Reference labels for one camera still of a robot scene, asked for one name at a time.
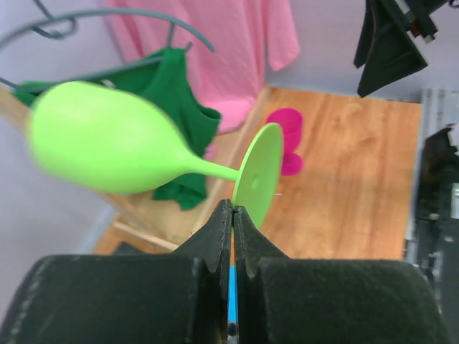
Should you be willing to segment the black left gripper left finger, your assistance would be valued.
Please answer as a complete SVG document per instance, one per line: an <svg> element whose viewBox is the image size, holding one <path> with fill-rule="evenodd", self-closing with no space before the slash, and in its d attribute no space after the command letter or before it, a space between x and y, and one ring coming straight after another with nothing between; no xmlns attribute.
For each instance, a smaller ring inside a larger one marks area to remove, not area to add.
<svg viewBox="0 0 459 344"><path fill-rule="evenodd" d="M3 343L221 343L232 207L169 254L50 255L16 290Z"/></svg>

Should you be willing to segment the magenta plastic wine glass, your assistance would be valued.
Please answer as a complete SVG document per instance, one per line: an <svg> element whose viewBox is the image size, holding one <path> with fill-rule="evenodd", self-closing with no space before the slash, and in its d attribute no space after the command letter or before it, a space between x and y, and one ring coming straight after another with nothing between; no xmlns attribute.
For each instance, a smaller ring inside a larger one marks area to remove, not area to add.
<svg viewBox="0 0 459 344"><path fill-rule="evenodd" d="M266 123L277 123L283 132L283 162L281 174L294 176L301 172L303 159L295 152L303 136L303 115L298 110L285 107L269 114Z"/></svg>

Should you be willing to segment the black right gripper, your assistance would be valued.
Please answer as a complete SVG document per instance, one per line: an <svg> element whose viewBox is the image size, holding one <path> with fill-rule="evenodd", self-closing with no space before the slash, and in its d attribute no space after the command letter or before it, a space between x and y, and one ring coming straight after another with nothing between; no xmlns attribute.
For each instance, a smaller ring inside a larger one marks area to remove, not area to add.
<svg viewBox="0 0 459 344"><path fill-rule="evenodd" d="M431 15L440 7L455 8L455 1L367 1L364 22L354 57L363 67L357 94L360 97L427 67L425 58L407 32L426 43L435 39L437 26Z"/></svg>

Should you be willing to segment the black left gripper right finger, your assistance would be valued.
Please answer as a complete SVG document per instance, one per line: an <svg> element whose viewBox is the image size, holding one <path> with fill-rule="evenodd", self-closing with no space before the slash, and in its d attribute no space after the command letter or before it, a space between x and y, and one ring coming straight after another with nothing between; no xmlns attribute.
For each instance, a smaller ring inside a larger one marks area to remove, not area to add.
<svg viewBox="0 0 459 344"><path fill-rule="evenodd" d="M420 270L393 260L293 259L234 212L241 343L450 343Z"/></svg>

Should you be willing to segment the lime green plastic wine glass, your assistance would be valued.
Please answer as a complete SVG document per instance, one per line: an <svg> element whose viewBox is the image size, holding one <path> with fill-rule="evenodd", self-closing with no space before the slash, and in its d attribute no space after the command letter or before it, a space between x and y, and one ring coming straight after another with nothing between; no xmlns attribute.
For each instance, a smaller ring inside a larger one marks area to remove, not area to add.
<svg viewBox="0 0 459 344"><path fill-rule="evenodd" d="M30 152L48 174L112 194L153 190L196 173L234 183L232 205L259 226L270 208L283 160L278 124L263 126L239 168L192 151L175 122L158 106L129 92L88 82L65 82L33 103Z"/></svg>

